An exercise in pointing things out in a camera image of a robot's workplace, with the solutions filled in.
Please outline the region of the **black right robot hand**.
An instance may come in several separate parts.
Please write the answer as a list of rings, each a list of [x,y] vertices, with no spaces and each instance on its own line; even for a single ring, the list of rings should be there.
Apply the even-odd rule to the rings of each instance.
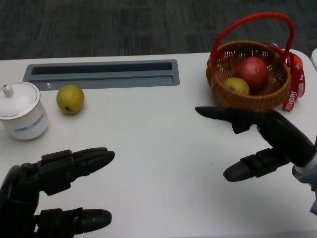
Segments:
[[[195,108],[200,115],[224,120],[239,134],[252,125],[272,148],[244,157],[227,168],[223,175],[229,182],[238,182],[253,177],[262,177],[288,163],[297,167],[306,166],[317,153],[315,145],[288,119],[275,110],[254,112],[234,108],[200,106]]]

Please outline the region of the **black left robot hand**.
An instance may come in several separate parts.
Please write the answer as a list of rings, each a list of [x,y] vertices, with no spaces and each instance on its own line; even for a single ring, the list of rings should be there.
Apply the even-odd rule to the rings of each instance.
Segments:
[[[77,178],[108,165],[115,157],[105,147],[43,155],[36,163],[13,166],[0,188],[2,238],[72,238],[108,226],[112,214],[103,209],[35,211],[41,191],[48,196],[65,191]]]

